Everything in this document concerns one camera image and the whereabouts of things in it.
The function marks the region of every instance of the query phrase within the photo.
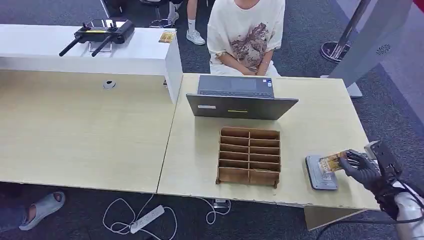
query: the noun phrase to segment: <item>wooden desk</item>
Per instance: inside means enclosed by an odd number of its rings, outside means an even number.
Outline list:
[[[337,191],[317,191],[310,185],[307,155],[324,156],[351,148],[363,151],[368,143],[341,79],[274,79],[275,97],[299,99],[278,121],[194,117],[185,95],[197,92],[198,79],[198,74],[184,74],[158,194],[302,207],[308,229],[367,209],[378,209],[374,196],[343,171],[336,173]],[[281,174],[277,189],[215,184],[219,132],[224,126],[281,132]]]
[[[0,70],[0,181],[155,193],[175,110],[163,81]]]

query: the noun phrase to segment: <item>white cable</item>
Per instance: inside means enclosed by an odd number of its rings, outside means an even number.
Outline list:
[[[226,212],[219,212],[219,211],[215,211],[215,208],[214,208],[214,206],[212,206],[212,204],[210,203],[210,202],[208,202],[208,200],[206,200],[206,199],[204,199],[204,198],[201,198],[201,197],[196,197],[197,199],[201,199],[201,200],[203,200],[203,201],[205,201],[209,206],[210,206],[210,208],[212,209],[212,211],[210,211],[210,212],[208,212],[207,214],[206,214],[206,222],[207,222],[207,224],[209,224],[209,225],[212,225],[212,224],[214,224],[215,223],[215,220],[217,219],[217,214],[219,214],[219,215],[226,215],[226,214],[228,214],[229,212],[230,212],[230,210],[231,210],[231,201],[230,200],[226,200],[226,201],[228,201],[228,210],[226,211]],[[213,214],[213,221],[209,221],[208,220],[208,218],[209,218],[209,214]]]
[[[105,228],[107,228],[108,230],[110,230],[112,233],[121,234],[121,235],[127,235],[127,234],[129,234],[129,233],[130,233],[130,230],[131,230],[131,225],[132,225],[133,223],[135,223],[135,222],[139,219],[140,214],[141,214],[141,213],[142,213],[142,211],[145,209],[146,205],[150,202],[150,200],[152,200],[152,198],[153,198],[153,194],[151,195],[151,197],[149,198],[149,200],[147,200],[147,202],[144,204],[144,206],[141,208],[141,210],[138,212],[137,216],[136,216],[136,213],[134,212],[134,210],[130,207],[130,205],[129,205],[129,204],[128,204],[128,203],[127,203],[124,199],[122,199],[122,198],[118,198],[118,199],[116,199],[116,200],[115,200],[115,201],[113,201],[111,204],[109,204],[109,206],[106,208],[106,211],[104,211],[104,215],[103,215],[103,226],[104,226]],[[124,203],[128,206],[128,208],[129,208],[129,209],[131,210],[131,212],[132,212],[133,219],[132,219],[132,221],[131,221],[129,224],[128,224],[128,223],[125,223],[125,222],[117,221],[117,222],[112,223],[112,225],[109,227],[109,226],[107,226],[107,225],[106,225],[106,223],[105,223],[106,214],[108,213],[108,211],[109,211],[109,209],[111,208],[111,206],[112,206],[114,203],[118,202],[118,201],[122,201],[122,202],[124,202]],[[173,231],[172,236],[169,238],[169,240],[172,240],[172,239],[175,237],[175,234],[177,233],[177,227],[178,227],[178,225],[177,225],[177,217],[176,217],[175,212],[174,212],[174,210],[173,210],[172,208],[170,208],[170,207],[168,207],[168,206],[164,206],[164,207],[163,207],[163,209],[169,209],[169,210],[172,212],[172,214],[173,214],[173,218],[174,218],[174,220],[175,220],[175,230]],[[123,227],[123,228],[121,228],[121,229],[119,229],[119,230],[113,230],[113,227],[114,227],[115,225],[122,225],[122,226],[124,226],[124,227]],[[145,232],[145,233],[147,233],[147,234],[151,235],[152,237],[156,238],[157,240],[162,240],[162,239],[160,239],[158,236],[156,236],[155,234],[153,234],[153,233],[151,233],[151,232],[149,232],[149,231],[147,231],[147,230],[140,229],[140,231],[143,231],[143,232]]]

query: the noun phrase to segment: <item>laptop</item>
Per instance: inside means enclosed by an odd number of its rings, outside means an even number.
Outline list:
[[[299,100],[275,98],[266,77],[201,75],[198,94],[186,94],[198,117],[277,120]]]

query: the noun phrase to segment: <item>robotic arm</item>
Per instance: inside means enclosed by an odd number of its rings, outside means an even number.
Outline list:
[[[400,180],[402,168],[385,144],[371,142],[365,152],[348,150],[347,159],[340,158],[346,175],[374,194],[381,210],[396,221],[401,240],[424,240],[424,192]]]

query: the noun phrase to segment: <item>cardboard organizer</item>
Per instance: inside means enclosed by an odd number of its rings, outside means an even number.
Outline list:
[[[277,188],[280,172],[279,131],[239,127],[221,129],[216,184],[232,182]]]

